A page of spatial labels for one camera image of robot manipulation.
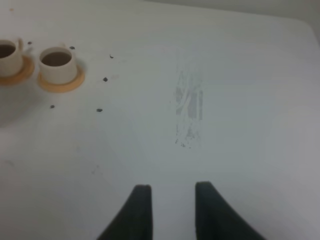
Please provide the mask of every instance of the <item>white table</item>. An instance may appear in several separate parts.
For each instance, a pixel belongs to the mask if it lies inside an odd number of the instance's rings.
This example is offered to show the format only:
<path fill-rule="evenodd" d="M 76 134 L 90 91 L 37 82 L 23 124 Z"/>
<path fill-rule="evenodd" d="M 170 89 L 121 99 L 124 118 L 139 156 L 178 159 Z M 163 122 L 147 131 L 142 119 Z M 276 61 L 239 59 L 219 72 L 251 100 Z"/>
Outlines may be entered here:
<path fill-rule="evenodd" d="M 0 31 L 34 58 L 74 46 L 86 69 L 69 93 L 41 90 L 38 68 L 0 88 L 0 239 L 93 240 L 150 184 L 154 239 L 195 240 L 197 181 L 267 239 L 320 238 L 320 49 L 305 23 L 2 0 Z"/>

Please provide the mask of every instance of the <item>cup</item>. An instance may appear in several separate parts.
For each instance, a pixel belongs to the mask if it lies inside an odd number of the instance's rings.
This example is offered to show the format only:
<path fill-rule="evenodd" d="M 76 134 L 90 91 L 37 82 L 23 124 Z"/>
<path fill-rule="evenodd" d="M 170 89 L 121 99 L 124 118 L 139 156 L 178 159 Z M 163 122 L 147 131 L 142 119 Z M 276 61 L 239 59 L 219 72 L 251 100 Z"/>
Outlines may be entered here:
<path fill-rule="evenodd" d="M 42 78 L 56 85 L 71 82 L 78 73 L 74 54 L 64 46 L 50 47 L 42 51 L 39 67 Z"/>
<path fill-rule="evenodd" d="M 18 74 L 24 67 L 21 38 L 14 40 L 0 39 L 0 78 Z"/>

